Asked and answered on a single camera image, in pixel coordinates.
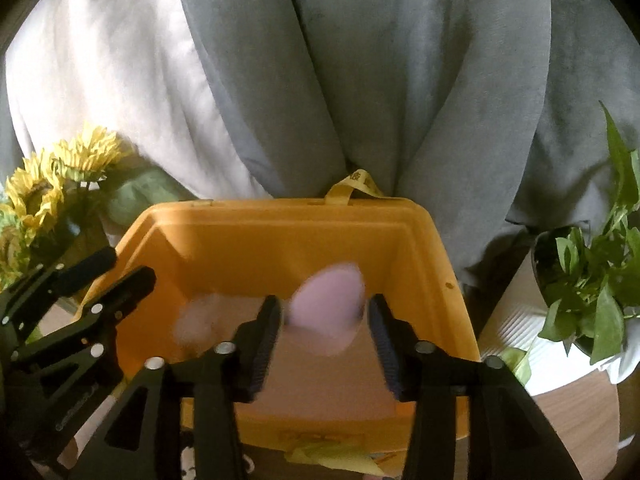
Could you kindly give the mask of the pink makeup sponge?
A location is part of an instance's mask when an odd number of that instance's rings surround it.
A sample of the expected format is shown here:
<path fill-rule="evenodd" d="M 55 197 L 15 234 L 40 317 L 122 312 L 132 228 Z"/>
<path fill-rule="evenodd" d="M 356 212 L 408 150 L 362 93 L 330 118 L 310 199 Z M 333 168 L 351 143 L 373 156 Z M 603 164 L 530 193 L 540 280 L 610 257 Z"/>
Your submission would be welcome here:
<path fill-rule="evenodd" d="M 337 356 L 356 338 L 365 299 L 356 263 L 328 266 L 294 292 L 286 309 L 284 333 L 309 353 Z"/>

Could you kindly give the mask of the Mickey Mouse plush toy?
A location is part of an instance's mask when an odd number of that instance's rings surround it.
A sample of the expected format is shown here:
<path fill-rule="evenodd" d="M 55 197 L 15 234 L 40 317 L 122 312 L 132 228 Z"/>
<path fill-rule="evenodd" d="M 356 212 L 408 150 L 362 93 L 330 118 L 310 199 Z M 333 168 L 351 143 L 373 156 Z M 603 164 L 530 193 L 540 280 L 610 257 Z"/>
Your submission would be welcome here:
<path fill-rule="evenodd" d="M 248 474 L 252 474 L 255 471 L 254 460 L 252 460 L 250 456 L 244 454 L 242 461 L 246 472 Z M 196 479 L 195 454 L 194 447 L 192 445 L 187 445 L 181 452 L 181 479 Z"/>

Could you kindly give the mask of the sunflower bouquet grey vase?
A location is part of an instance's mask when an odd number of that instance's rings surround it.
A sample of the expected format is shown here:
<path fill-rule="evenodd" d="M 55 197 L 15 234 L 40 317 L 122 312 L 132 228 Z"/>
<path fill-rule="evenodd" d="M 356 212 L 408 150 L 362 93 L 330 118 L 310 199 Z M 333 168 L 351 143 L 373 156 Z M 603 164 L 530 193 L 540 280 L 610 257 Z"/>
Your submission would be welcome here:
<path fill-rule="evenodd" d="M 193 199 L 104 127 L 33 152 L 1 187 L 1 289 L 40 264 L 88 256 L 153 205 Z"/>

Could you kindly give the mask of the cartoon tissue pack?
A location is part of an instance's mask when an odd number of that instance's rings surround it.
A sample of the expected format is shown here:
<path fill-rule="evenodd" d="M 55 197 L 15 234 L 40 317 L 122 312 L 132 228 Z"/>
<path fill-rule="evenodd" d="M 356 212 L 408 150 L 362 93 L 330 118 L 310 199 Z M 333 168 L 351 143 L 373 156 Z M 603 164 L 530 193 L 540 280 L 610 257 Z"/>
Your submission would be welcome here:
<path fill-rule="evenodd" d="M 353 443 L 324 440 L 298 442 L 284 453 L 284 457 L 291 464 L 319 466 L 383 478 L 401 475 L 406 453 L 373 453 Z"/>

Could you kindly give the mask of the white pot green plant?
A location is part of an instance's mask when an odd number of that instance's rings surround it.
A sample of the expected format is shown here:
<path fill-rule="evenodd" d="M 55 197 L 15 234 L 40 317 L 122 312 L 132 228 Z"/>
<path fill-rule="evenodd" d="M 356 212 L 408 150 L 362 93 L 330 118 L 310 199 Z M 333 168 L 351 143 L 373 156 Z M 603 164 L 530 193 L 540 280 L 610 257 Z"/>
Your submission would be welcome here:
<path fill-rule="evenodd" d="M 605 118 L 613 198 L 593 236 L 542 232 L 491 313 L 478 348 L 506 361 L 532 396 L 593 372 L 618 385 L 639 365 L 639 153 Z"/>

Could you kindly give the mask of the orange plastic crate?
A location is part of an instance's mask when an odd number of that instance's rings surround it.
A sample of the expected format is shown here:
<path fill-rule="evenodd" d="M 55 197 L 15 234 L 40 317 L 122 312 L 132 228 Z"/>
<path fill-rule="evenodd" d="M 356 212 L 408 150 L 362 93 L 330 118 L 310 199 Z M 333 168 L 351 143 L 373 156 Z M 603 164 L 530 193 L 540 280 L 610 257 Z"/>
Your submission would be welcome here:
<path fill-rule="evenodd" d="M 290 298 L 327 266 L 359 266 L 368 295 L 383 295 L 416 336 L 452 356 L 475 361 L 478 348 L 448 256 L 431 216 L 403 198 L 194 200 L 142 212 L 118 243 L 116 266 L 88 291 L 94 299 L 149 266 L 154 290 L 117 329 L 127 376 L 151 356 L 179 362 L 186 352 L 172 332 L 183 307 L 212 292 L 241 297 L 222 336 L 254 318 L 268 295 Z M 288 338 L 273 350 L 264 388 L 236 418 L 241 440 L 286 451 L 334 440 L 370 453 L 400 452 L 414 407 L 387 390 L 367 326 L 337 356 L 315 356 Z"/>

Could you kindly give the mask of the white sheer curtain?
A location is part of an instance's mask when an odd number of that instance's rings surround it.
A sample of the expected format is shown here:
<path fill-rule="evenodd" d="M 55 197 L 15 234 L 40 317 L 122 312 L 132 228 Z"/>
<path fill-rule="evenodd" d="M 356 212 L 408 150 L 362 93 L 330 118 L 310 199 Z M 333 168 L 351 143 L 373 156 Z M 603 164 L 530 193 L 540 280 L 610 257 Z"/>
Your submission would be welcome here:
<path fill-rule="evenodd" d="M 208 200 L 262 198 L 180 0 L 39 0 L 1 58 L 1 172 L 102 126 Z"/>

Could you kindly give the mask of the grey curtain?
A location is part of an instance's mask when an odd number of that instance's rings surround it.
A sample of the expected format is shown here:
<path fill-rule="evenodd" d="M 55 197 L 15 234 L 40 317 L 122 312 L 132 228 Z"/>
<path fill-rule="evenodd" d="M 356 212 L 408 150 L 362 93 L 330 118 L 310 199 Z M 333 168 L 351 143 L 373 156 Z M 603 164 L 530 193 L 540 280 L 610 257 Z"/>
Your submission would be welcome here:
<path fill-rule="evenodd" d="M 180 1 L 265 196 L 368 170 L 460 275 L 519 224 L 602 222 L 604 114 L 639 140 L 639 44 L 610 0 Z"/>

